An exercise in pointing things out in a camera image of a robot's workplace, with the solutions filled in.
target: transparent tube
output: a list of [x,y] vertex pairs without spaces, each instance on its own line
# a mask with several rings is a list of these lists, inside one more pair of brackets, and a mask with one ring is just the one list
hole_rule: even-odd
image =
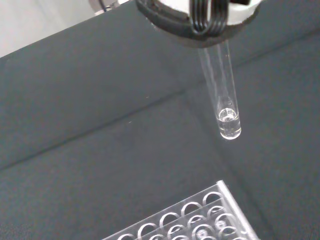
[[235,139],[241,125],[228,40],[198,52],[220,133]]

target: black cloth surface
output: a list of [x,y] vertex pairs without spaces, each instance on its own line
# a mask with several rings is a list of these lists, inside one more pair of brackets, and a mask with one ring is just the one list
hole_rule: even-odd
[[0,58],[1,239],[103,239],[218,180],[261,239],[320,239],[319,9],[266,1],[230,40],[231,142],[134,2]]

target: clear liquid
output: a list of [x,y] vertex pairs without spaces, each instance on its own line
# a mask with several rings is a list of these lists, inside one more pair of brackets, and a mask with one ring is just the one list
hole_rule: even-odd
[[236,139],[241,134],[239,114],[236,114],[233,109],[224,108],[221,110],[217,122],[221,136],[225,139]]

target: test tube rack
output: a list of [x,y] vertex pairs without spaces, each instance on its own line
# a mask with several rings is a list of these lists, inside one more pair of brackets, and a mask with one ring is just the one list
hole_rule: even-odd
[[226,184],[182,200],[103,240],[259,240]]

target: glass tube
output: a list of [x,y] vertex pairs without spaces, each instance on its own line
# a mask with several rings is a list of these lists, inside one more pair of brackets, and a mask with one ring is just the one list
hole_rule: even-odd
[[220,133],[235,139],[241,125],[228,40],[198,52]]

